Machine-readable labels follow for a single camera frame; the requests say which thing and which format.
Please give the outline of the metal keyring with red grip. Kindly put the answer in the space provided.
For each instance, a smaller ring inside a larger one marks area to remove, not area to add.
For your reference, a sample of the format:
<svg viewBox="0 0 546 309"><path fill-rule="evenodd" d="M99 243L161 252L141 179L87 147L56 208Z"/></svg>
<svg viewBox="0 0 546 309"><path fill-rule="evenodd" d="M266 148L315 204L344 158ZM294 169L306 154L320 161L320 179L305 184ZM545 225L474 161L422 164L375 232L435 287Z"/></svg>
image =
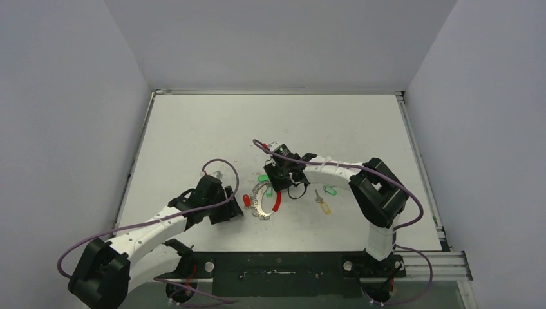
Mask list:
<svg viewBox="0 0 546 309"><path fill-rule="evenodd" d="M273 189L273 195L271 198L267 198L265 193L268 188L272 188L272 184L268 182L259 182L252 189L250 198L252 200L252 206L250 207L251 213L254 217L262 221L268 221L271 216L280 210L281 203L283 201L282 192L276 192Z"/></svg>

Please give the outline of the key with yellow tag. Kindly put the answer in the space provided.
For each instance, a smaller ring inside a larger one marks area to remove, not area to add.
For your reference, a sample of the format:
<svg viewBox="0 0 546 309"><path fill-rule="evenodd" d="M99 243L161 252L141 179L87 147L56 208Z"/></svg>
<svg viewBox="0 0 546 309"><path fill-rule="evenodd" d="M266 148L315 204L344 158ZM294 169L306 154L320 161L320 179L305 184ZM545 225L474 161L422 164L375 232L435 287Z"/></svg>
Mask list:
<svg viewBox="0 0 546 309"><path fill-rule="evenodd" d="M320 206L321 210L326 214L331 214L330 206L327 204L327 202L324 201L322 196L319 194L319 191L315 190L315 202Z"/></svg>

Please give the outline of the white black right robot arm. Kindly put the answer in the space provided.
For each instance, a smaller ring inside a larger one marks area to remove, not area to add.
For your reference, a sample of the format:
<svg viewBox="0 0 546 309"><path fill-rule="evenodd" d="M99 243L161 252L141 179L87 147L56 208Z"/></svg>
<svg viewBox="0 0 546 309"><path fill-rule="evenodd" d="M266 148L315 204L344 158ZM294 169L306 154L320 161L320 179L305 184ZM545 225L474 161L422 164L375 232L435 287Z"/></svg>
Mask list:
<svg viewBox="0 0 546 309"><path fill-rule="evenodd" d="M363 163L331 160L307 153L299 156L282 144L264 166L276 192L310 184L328 185L350 191L370 227L365 247L364 267L372 276L380 276L390 267L395 231L408 195L388 180L398 179L378 158Z"/></svg>

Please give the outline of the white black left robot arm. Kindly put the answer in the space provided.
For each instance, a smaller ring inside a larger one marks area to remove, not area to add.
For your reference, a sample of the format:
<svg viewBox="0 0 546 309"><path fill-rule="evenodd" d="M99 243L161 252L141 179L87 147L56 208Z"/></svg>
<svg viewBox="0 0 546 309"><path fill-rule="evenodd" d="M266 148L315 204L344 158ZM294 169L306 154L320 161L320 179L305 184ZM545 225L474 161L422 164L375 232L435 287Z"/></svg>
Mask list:
<svg viewBox="0 0 546 309"><path fill-rule="evenodd" d="M230 186L202 176L195 188L173 198L159 213L106 241L93 237L68 282L68 291L88 308L118 308L134 288L171 272L186 276L192 269L191 249L174 237L204 218L215 225L243 211Z"/></svg>

